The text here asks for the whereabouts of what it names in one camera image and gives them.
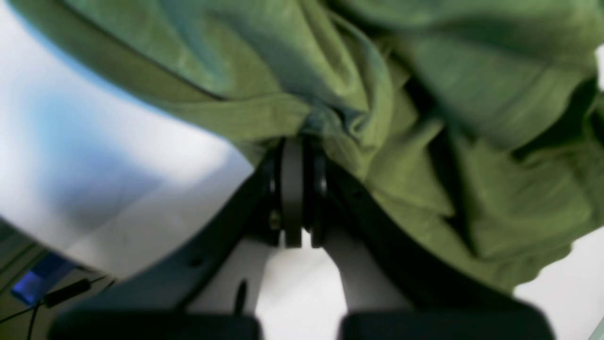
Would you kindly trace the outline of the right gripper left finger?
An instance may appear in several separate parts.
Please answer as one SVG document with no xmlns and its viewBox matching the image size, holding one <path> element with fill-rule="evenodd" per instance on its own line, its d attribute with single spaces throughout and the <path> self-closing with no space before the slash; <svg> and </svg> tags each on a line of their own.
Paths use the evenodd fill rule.
<svg viewBox="0 0 604 340">
<path fill-rule="evenodd" d="M 255 317 L 278 246 L 302 247 L 303 142 L 284 138 L 218 214 L 142 273 L 63 312 L 50 340 L 262 340 Z"/>
</svg>

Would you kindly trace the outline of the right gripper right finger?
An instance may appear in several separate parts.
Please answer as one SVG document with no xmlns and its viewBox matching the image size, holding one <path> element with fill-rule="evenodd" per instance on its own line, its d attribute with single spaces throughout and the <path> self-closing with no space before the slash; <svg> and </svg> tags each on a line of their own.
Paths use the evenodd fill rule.
<svg viewBox="0 0 604 340">
<path fill-rule="evenodd" d="M 552 340 L 545 316 L 419 245 L 318 142 L 304 144 L 311 245 L 339 270 L 339 340 Z"/>
</svg>

